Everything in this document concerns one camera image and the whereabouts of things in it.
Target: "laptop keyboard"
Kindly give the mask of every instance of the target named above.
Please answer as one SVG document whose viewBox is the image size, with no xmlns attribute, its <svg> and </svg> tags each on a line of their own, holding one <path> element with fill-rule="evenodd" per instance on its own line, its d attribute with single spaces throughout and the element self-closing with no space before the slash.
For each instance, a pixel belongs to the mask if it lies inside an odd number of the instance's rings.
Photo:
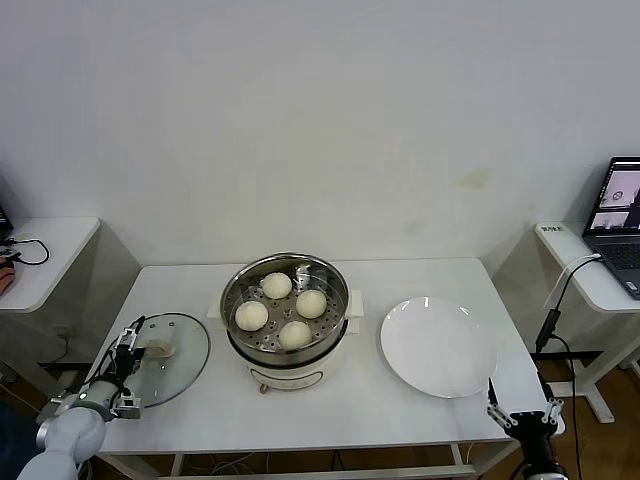
<svg viewBox="0 0 640 480">
<path fill-rule="evenodd" d="M 618 270 L 640 269 L 640 243 L 607 243 L 598 249 Z"/>
</svg>

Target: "wall stain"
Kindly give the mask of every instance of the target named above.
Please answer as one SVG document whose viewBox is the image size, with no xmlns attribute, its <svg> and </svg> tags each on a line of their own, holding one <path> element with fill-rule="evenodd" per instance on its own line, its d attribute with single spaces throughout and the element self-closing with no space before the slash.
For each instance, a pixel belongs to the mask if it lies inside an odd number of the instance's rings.
<svg viewBox="0 0 640 480">
<path fill-rule="evenodd" d="M 458 187 L 482 190 L 493 177 L 493 168 L 476 168 L 458 180 Z"/>
<path fill-rule="evenodd" d="M 424 218 L 416 218 L 404 226 L 404 233 L 406 235 L 416 235 L 424 228 L 425 224 Z"/>
</svg>

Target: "laptop screen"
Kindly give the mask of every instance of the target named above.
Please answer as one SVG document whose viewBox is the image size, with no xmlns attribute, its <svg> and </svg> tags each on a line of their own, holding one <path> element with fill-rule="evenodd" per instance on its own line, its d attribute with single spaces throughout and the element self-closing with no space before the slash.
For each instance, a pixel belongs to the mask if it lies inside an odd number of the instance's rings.
<svg viewBox="0 0 640 480">
<path fill-rule="evenodd" d="M 584 233 L 640 233 L 640 158 L 614 158 Z"/>
</svg>

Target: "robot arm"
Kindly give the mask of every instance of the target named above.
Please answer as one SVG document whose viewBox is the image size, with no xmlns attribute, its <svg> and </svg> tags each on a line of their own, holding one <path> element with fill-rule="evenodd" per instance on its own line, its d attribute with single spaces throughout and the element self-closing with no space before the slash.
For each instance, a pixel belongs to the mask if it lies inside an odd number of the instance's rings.
<svg viewBox="0 0 640 480">
<path fill-rule="evenodd" d="M 18 480 L 75 479 L 76 465 L 100 450 L 106 422 L 113 418 L 140 418 L 140 399 L 124 386 L 140 367 L 144 355 L 143 348 L 135 348 L 144 317 L 136 322 L 136 328 L 126 328 L 118 336 L 115 356 L 110 350 L 105 354 L 105 358 L 112 358 L 105 372 L 100 372 L 100 362 L 88 388 L 80 395 L 67 397 L 56 411 L 57 416 L 42 424 L 37 442 L 45 451 L 27 463 Z"/>
<path fill-rule="evenodd" d="M 520 442 L 525 480 L 568 480 L 567 471 L 557 462 L 550 440 L 558 430 L 558 417 L 564 402 L 551 397 L 547 389 L 545 392 L 548 397 L 544 412 L 509 414 L 498 405 L 493 383 L 489 380 L 487 413 L 507 435 Z"/>
</svg>

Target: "cable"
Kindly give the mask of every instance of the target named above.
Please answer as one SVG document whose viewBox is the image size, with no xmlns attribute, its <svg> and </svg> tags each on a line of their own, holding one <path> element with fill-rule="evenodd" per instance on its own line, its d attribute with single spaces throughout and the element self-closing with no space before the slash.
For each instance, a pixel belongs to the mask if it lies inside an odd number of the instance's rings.
<svg viewBox="0 0 640 480">
<path fill-rule="evenodd" d="M 522 463 L 520 463 L 520 465 L 516 467 L 516 469 L 513 471 L 513 473 L 509 477 L 509 480 L 514 480 L 516 478 L 516 475 L 518 475 L 518 472 L 522 469 L 522 467 L 524 467 L 524 460 L 522 461 Z"/>
<path fill-rule="evenodd" d="M 551 310 L 549 310 L 549 313 L 547 313 L 547 318 L 545 318 L 544 323 L 542 324 L 542 327 L 540 328 L 540 331 L 538 332 L 538 336 L 536 337 L 536 354 L 542 352 L 542 349 L 545 347 L 545 345 L 547 344 L 547 342 L 549 341 L 549 339 L 551 338 L 551 335 L 553 335 L 553 332 L 556 329 L 556 324 L 558 323 L 558 319 L 560 318 L 560 304 L 562 303 L 562 299 L 564 298 L 564 294 L 567 292 L 567 288 L 569 287 L 569 284 L 571 283 L 571 279 L 573 278 L 573 276 L 575 275 L 575 273 L 580 270 L 582 267 L 584 267 L 585 265 L 588 265 L 591 262 L 596 262 L 596 261 L 600 261 L 601 257 L 600 255 L 598 255 L 597 257 L 593 257 L 590 258 L 589 260 L 587 260 L 586 262 L 581 263 L 580 265 L 578 265 L 576 268 L 574 268 L 571 273 L 569 274 L 569 276 L 567 277 L 567 280 L 564 283 L 564 287 L 562 288 L 562 293 L 560 294 L 560 297 L 558 298 L 558 303 L 556 304 L 556 306 L 554 308 L 552 308 Z"/>
<path fill-rule="evenodd" d="M 567 277 L 567 281 L 564 283 L 564 288 L 562 289 L 562 293 L 560 294 L 560 298 L 558 298 L 558 303 L 556 303 L 556 310 L 558 310 L 560 308 L 560 303 L 562 303 L 562 299 L 564 298 L 564 294 L 567 291 L 567 287 L 569 287 L 569 283 L 571 282 L 571 279 L 573 278 L 575 273 L 578 270 L 580 270 L 582 267 L 584 267 L 585 265 L 588 265 L 591 262 L 597 262 L 599 260 L 600 260 L 600 255 L 598 255 L 595 258 L 591 258 L 591 259 L 587 260 L 584 263 L 581 263 L 580 265 L 578 265 L 576 268 L 573 269 L 573 271 Z"/>
<path fill-rule="evenodd" d="M 82 462 L 76 469 L 76 475 L 78 480 L 92 480 L 93 467 L 91 466 L 91 459 Z"/>
<path fill-rule="evenodd" d="M 67 354 L 69 353 L 69 339 L 67 337 L 62 337 L 62 339 L 64 340 L 64 353 L 62 355 L 60 355 L 58 358 L 56 358 L 55 360 L 50 361 L 47 365 L 42 367 L 45 370 L 51 368 L 53 365 L 55 365 L 60 360 L 62 360 L 64 357 L 66 357 Z"/>
<path fill-rule="evenodd" d="M 573 437 L 576 444 L 576 464 L 578 465 L 578 478 L 582 480 L 582 465 L 580 464 L 580 443 L 578 439 L 578 419 L 576 416 L 576 371 L 573 367 L 573 359 L 571 358 L 571 349 L 569 348 L 569 344 L 558 335 L 551 335 L 551 338 L 562 342 L 562 345 L 564 345 L 564 348 L 569 354 L 569 362 L 571 365 L 571 402 L 573 404 Z"/>
<path fill-rule="evenodd" d="M 232 465 L 235 465 L 236 463 L 244 462 L 244 461 L 245 461 L 247 458 L 249 458 L 251 455 L 254 455 L 254 453 L 255 453 L 255 452 L 252 452 L 252 453 L 250 453 L 250 454 L 248 454 L 248 455 L 245 455 L 244 457 L 241 457 L 241 458 L 239 458 L 239 459 L 237 459 L 237 460 L 234 460 L 233 462 L 222 462 L 222 463 L 224 463 L 224 465 L 222 465 L 222 466 L 221 466 L 221 465 L 216 465 L 216 467 L 215 467 L 213 470 L 211 470 L 211 476 L 215 475 L 216 473 L 218 473 L 218 472 L 219 472 L 219 471 L 221 471 L 221 470 L 224 470 L 224 469 L 225 469 L 225 468 L 227 468 L 227 467 L 230 467 L 230 466 L 232 466 Z"/>
<path fill-rule="evenodd" d="M 93 457 L 93 458 L 97 458 L 98 460 L 100 460 L 100 463 L 102 463 L 104 466 L 106 466 L 109 470 L 111 470 L 113 473 L 115 473 L 118 477 L 129 478 L 124 473 L 122 473 L 121 471 L 117 470 L 116 467 L 111 466 L 111 464 L 105 462 L 100 457 Z"/>
<path fill-rule="evenodd" d="M 239 466 L 239 467 L 244 467 L 244 468 L 246 468 L 246 469 L 247 469 L 247 471 L 248 471 L 251 475 L 255 475 L 255 474 L 256 474 L 256 472 L 254 472 L 254 471 L 253 471 L 253 469 L 252 469 L 249 465 L 247 465 L 246 463 L 244 463 L 244 462 L 240 462 L 240 463 L 238 463 L 238 466 Z"/>
<path fill-rule="evenodd" d="M 109 400 L 109 411 L 113 410 L 113 402 L 116 401 L 118 395 L 122 393 L 122 387 L 118 387 L 113 395 L 111 395 L 111 400 Z"/>
<path fill-rule="evenodd" d="M 31 405 L 29 402 L 27 402 L 26 400 L 23 400 L 22 397 L 19 397 L 18 395 L 16 395 L 15 393 L 13 393 L 11 390 L 9 390 L 7 387 L 5 387 L 4 385 L 2 385 L 0 383 L 0 387 L 2 387 L 2 389 L 7 392 L 9 395 L 11 395 L 13 398 L 15 398 L 16 400 L 19 400 L 20 402 L 24 403 L 27 407 L 29 407 L 31 410 L 33 410 L 36 413 L 40 413 L 40 410 L 37 409 L 36 407 L 34 407 L 33 405 Z"/>
<path fill-rule="evenodd" d="M 198 321 L 198 319 L 196 319 L 194 316 L 186 314 L 186 313 L 181 313 L 181 312 L 165 312 L 165 313 L 156 313 L 154 315 L 150 315 L 150 316 L 140 316 L 139 318 L 137 318 L 136 320 L 134 320 L 133 322 L 131 322 L 131 324 L 129 325 L 129 328 L 134 328 L 136 329 L 136 333 L 140 332 L 140 329 L 142 328 L 142 325 L 144 324 L 144 322 L 146 322 L 147 320 L 151 320 L 153 318 L 158 318 L 158 317 L 163 317 L 166 315 L 178 315 L 181 317 L 187 317 L 187 318 L 191 318 L 195 321 Z M 105 373 L 107 373 L 109 367 L 115 368 L 115 360 L 113 358 L 113 345 L 116 343 L 117 338 L 115 338 L 107 347 L 107 349 L 105 350 L 105 352 L 102 354 L 102 358 L 100 359 L 100 363 L 98 364 L 98 368 L 96 368 L 93 372 L 93 375 L 91 375 L 91 377 L 89 377 L 87 380 L 84 381 L 84 383 L 80 384 L 78 387 L 76 387 L 74 389 L 74 393 L 77 393 L 80 388 L 84 387 L 85 385 L 98 380 L 102 375 L 104 375 Z M 104 372 L 101 372 L 102 366 L 104 364 L 104 361 L 107 359 L 107 357 L 110 358 L 110 363 L 107 365 L 107 370 L 105 370 Z"/>
<path fill-rule="evenodd" d="M 564 277 L 564 275 L 567 273 L 567 270 L 569 270 L 569 268 L 576 263 L 579 260 L 586 260 L 588 258 L 600 258 L 600 254 L 599 253 L 592 253 L 591 255 L 583 255 L 581 257 L 578 258 L 574 258 L 573 260 L 571 260 L 570 262 L 568 262 L 565 267 L 562 269 L 562 272 L 560 272 L 560 275 L 558 275 L 558 279 L 556 280 L 555 285 L 553 286 L 553 288 L 551 289 L 551 291 L 549 292 L 549 295 L 547 295 L 546 300 L 544 301 L 544 303 L 542 304 L 542 308 L 545 308 L 547 306 L 547 304 L 549 303 L 549 300 L 551 299 L 551 297 L 553 296 L 553 294 L 556 291 L 556 288 L 558 288 L 558 285 L 560 285 L 560 280 L 562 280 L 562 277 Z"/>
<path fill-rule="evenodd" d="M 209 467 L 196 467 L 195 465 L 188 465 L 187 462 L 188 462 L 190 457 L 187 456 L 185 458 L 185 463 L 184 463 L 185 469 L 190 468 L 191 470 L 193 470 L 196 473 L 198 473 L 198 472 L 210 473 L 211 469 L 216 467 L 216 463 L 217 462 L 216 462 L 216 459 L 215 459 L 215 455 L 209 454 L 209 455 L 207 455 L 207 457 L 209 457 L 209 460 L 211 460 L 211 466 L 209 466 Z"/>
<path fill-rule="evenodd" d="M 346 470 L 346 468 L 344 468 L 344 462 L 342 461 L 342 455 L 340 455 L 339 450 L 333 451 L 333 457 L 331 458 L 331 470 L 333 471 L 336 469 L 336 459 L 338 460 L 338 462 L 340 462 L 340 469 Z"/>
<path fill-rule="evenodd" d="M 6 244 L 6 245 L 20 245 L 20 244 L 25 244 L 25 243 L 38 243 L 44 249 L 45 257 L 44 257 L 43 260 L 40 260 L 38 262 L 27 262 L 25 260 L 22 260 L 19 257 L 20 254 L 16 254 L 15 258 L 13 258 L 13 261 L 14 262 L 18 262 L 18 263 L 22 263 L 24 265 L 42 265 L 47 260 L 49 260 L 49 258 L 51 257 L 51 252 L 49 252 L 49 249 L 47 248 L 47 246 L 42 242 L 42 240 L 38 240 L 37 238 L 30 238 L 28 240 L 16 240 L 15 238 L 8 238 L 3 243 Z"/>
<path fill-rule="evenodd" d="M 467 450 L 467 460 L 464 462 L 467 465 L 469 464 L 469 455 L 471 455 L 471 449 L 473 448 L 474 445 L 475 443 L 472 443 L 471 445 L 469 445 L 469 450 Z"/>
</svg>

